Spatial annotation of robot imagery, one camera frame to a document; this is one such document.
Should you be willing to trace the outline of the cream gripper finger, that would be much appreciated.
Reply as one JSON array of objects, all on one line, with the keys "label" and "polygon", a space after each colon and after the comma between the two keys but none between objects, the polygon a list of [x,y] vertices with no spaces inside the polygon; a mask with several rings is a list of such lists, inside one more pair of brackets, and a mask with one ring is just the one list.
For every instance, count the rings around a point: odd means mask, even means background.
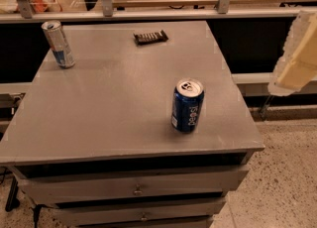
[{"label": "cream gripper finger", "polygon": [[300,91],[317,75],[317,14],[300,11],[292,22],[271,74],[268,92],[288,96]]}]

